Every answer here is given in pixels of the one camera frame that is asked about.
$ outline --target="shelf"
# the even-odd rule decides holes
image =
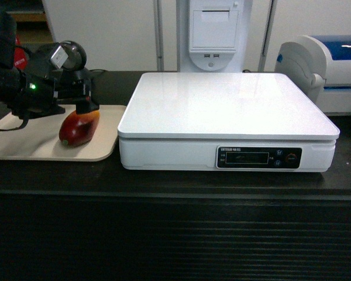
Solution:
[[[18,22],[17,35],[21,44],[52,43],[47,22]]]
[[[0,0],[0,8],[7,13],[44,13],[42,0]]]
[[[16,22],[47,22],[45,13],[11,13]]]

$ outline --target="cutting board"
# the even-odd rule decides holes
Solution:
[[[0,160],[99,161],[108,157],[118,137],[117,127],[126,109],[123,105],[100,105],[100,120],[94,137],[76,148],[59,140],[59,130],[75,105],[62,105],[66,113],[32,119],[18,131],[0,132]],[[0,129],[18,127],[18,117],[8,114],[0,120]]]

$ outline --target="lcd display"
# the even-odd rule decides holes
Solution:
[[[227,152],[227,164],[268,164],[268,152]]]

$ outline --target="white wall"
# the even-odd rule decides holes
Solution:
[[[72,40],[87,68],[156,70],[153,0],[43,0],[53,40]]]
[[[253,0],[244,68],[257,71],[271,0]],[[276,0],[265,71],[297,35],[351,34],[351,0]],[[74,40],[87,67],[156,70],[153,0],[43,0],[55,41]],[[176,0],[161,0],[164,67],[177,69]]]

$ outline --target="digital scale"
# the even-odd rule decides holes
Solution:
[[[127,169],[324,172],[339,129],[283,74],[146,73],[118,135]]]

